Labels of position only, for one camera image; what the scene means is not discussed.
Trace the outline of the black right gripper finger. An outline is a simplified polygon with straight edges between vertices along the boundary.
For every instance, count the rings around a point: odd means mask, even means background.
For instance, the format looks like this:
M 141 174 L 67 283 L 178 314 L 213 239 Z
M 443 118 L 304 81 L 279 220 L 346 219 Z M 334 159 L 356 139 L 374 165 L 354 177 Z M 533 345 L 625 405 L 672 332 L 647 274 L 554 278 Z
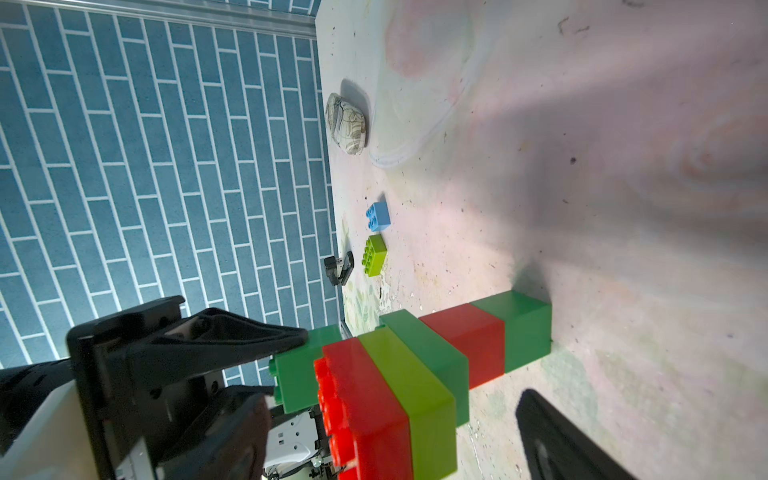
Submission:
M 515 415 L 533 479 L 633 477 L 537 391 L 523 391 Z

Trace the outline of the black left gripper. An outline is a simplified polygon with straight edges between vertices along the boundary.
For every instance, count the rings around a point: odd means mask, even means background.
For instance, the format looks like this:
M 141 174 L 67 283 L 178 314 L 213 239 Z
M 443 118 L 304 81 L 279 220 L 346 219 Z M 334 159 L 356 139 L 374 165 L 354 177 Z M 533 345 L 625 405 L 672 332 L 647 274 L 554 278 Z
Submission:
M 184 302 L 152 300 L 67 333 L 100 479 L 262 477 L 273 389 L 222 390 L 220 370 L 301 347 L 309 331 L 218 308 L 186 318 Z

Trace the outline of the green square lego brick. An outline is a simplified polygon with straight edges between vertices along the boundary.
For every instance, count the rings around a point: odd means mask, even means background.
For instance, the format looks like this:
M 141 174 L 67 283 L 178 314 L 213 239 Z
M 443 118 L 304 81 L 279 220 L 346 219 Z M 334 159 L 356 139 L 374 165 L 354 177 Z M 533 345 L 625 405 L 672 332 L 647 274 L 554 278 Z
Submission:
M 510 290 L 472 302 L 505 326 L 504 371 L 547 356 L 552 343 L 552 305 Z
M 309 331 L 306 344 L 274 355 L 269 372 L 275 378 L 274 398 L 286 414 L 318 404 L 314 362 L 323 357 L 323 347 L 342 340 L 337 324 Z

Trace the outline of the red square lego brick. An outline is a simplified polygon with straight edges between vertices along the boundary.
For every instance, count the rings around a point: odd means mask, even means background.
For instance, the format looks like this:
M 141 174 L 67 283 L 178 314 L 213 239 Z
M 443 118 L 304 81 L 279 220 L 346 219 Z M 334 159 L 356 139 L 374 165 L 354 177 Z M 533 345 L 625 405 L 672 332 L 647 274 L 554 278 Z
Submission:
M 421 321 L 467 357 L 470 389 L 504 374 L 505 324 L 502 320 L 465 303 L 425 315 Z

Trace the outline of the lime long lego brick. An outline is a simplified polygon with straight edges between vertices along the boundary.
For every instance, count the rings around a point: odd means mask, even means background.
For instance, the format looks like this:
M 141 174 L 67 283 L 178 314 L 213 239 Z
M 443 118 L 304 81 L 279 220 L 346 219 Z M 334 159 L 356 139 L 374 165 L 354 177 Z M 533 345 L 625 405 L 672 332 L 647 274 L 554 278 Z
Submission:
M 363 269 L 368 277 L 379 276 L 387 256 L 387 247 L 381 234 L 370 235 L 363 254 Z

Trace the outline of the green long lego brick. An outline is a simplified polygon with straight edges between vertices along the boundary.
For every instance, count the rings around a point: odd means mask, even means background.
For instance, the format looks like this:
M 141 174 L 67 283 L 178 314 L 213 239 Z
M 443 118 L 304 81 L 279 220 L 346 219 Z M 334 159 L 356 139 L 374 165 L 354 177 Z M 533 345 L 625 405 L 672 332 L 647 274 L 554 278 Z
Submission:
M 467 424 L 470 419 L 468 358 L 407 310 L 384 314 L 379 322 L 392 330 L 454 396 L 456 426 Z

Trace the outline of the red long lego brick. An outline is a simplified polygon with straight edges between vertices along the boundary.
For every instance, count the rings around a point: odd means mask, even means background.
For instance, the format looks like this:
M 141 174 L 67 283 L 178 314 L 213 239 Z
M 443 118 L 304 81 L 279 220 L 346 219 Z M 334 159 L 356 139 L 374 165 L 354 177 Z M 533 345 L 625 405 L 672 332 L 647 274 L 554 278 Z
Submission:
M 326 345 L 314 362 L 339 479 L 412 479 L 409 420 L 362 343 Z

